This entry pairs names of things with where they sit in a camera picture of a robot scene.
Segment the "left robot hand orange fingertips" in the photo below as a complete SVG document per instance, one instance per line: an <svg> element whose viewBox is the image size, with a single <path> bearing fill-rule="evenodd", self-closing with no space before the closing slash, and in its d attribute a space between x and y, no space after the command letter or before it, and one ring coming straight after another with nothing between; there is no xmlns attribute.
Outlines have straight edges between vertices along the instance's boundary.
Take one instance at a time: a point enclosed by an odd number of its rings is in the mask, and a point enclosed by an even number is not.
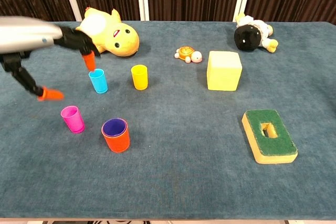
<svg viewBox="0 0 336 224"><path fill-rule="evenodd" d="M33 50L53 45L80 51L88 71L95 70L94 58L100 57L100 52L84 32L37 18L1 17L1 65L5 72L11 73L39 101L62 100L64 94L59 90L37 85L22 66L21 60L29 58Z"/></svg>

